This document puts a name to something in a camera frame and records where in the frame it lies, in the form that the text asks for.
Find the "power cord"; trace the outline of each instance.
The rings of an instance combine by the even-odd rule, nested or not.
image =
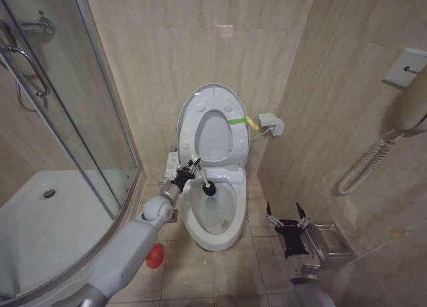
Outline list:
[[[270,127],[268,127],[268,129],[262,133],[260,133],[259,135],[255,135],[254,137],[249,138],[249,140],[252,140],[254,138],[260,137],[261,135],[265,135],[266,133],[268,133],[269,131],[271,131]]]

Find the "shower enclosure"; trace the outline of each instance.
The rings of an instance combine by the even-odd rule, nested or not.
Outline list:
[[[141,164],[86,0],[0,0],[0,305],[72,274]]]

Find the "red cup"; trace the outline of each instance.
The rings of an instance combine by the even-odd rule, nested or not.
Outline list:
[[[163,249],[163,246],[156,243],[145,258],[145,263],[147,264],[148,268],[157,268],[163,262],[164,256],[165,250]]]

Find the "robotic arm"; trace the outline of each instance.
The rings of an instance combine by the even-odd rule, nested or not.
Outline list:
[[[52,306],[104,307],[114,294],[125,288],[153,247],[160,228],[171,218],[185,183],[195,178],[199,162],[200,158],[190,160],[177,169],[174,180],[160,181],[160,195],[145,203],[142,213],[102,249],[86,285]]]
[[[317,279],[320,263],[310,255],[301,241],[301,236],[310,223],[305,211],[297,203],[300,221],[277,219],[272,216],[270,204],[267,202],[266,222],[282,236],[286,245],[285,259],[288,277],[294,285],[289,295],[289,307],[335,307],[330,296],[321,288]]]

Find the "white toilet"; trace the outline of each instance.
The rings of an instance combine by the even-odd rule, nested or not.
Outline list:
[[[189,180],[180,197],[181,214],[192,238],[205,250],[229,248],[239,237],[246,212],[245,163],[249,150],[246,123],[229,120],[246,117],[238,96],[224,85],[196,89],[185,101],[178,119],[179,162],[192,154],[201,157],[216,194],[205,195],[203,180]]]

